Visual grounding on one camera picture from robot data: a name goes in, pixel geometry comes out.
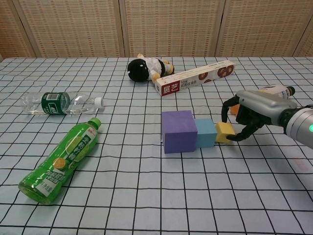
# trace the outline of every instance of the green bottle cap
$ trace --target green bottle cap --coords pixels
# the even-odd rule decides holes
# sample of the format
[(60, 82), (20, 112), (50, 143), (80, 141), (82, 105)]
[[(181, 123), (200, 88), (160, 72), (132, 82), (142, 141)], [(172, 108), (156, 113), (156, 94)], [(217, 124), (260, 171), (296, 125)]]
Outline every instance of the green bottle cap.
[(97, 119), (96, 117), (95, 118), (93, 117), (92, 119), (90, 119), (89, 122), (94, 123), (97, 130), (101, 126), (101, 121)]

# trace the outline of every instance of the clear water bottle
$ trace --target clear water bottle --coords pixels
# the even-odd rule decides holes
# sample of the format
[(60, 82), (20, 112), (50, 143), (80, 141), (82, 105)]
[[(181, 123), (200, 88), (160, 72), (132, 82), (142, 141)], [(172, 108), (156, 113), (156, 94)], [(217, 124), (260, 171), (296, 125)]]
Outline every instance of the clear water bottle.
[(34, 115), (76, 115), (92, 113), (104, 106), (103, 98), (80, 92), (27, 93), (22, 96), (24, 111)]

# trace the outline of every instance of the bottle label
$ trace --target bottle label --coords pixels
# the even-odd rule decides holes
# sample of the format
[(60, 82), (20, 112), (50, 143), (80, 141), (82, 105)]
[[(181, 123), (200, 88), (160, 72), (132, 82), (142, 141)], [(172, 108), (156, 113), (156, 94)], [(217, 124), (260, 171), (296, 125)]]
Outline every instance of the bottle label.
[(96, 137), (96, 131), (89, 127), (84, 133), (76, 135), (67, 141), (65, 149), (55, 149), (52, 155), (56, 156), (49, 170), (41, 176), (41, 182), (38, 183), (38, 189), (43, 195), (49, 196), (58, 183), (66, 180), (66, 172), (74, 170), (79, 162), (89, 151), (90, 143)]
[(43, 95), (41, 106), (46, 114), (64, 115), (63, 108), (69, 105), (69, 96), (65, 92), (50, 93), (47, 92)]
[(275, 94), (281, 98), (288, 99), (290, 96), (290, 92), (288, 88), (282, 85), (275, 85), (275, 86), (267, 86), (263, 87), (259, 90), (260, 92)]

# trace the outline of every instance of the woven partition screen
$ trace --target woven partition screen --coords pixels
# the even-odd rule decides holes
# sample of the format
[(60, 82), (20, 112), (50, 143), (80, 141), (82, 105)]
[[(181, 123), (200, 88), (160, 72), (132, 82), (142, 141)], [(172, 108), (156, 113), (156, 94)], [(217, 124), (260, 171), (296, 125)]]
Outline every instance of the woven partition screen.
[(295, 56), (313, 56), (313, 18), (311, 19), (299, 46), (299, 51), (296, 52)]
[(123, 56), (117, 0), (20, 0), (42, 57)]
[(292, 56), (312, 0), (226, 0), (217, 56)]
[(10, 0), (0, 0), (0, 54), (3, 58), (34, 56), (30, 42)]
[(214, 55), (224, 0), (120, 2), (130, 56)]

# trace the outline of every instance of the green plastic bottle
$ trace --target green plastic bottle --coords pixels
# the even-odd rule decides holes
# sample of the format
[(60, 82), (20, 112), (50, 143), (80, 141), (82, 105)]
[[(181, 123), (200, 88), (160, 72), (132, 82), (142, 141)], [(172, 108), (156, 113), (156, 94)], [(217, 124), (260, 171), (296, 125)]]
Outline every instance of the green plastic bottle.
[(74, 169), (95, 146), (100, 125), (100, 120), (94, 117), (75, 125), (47, 159), (21, 180), (19, 190), (40, 204), (51, 204)]

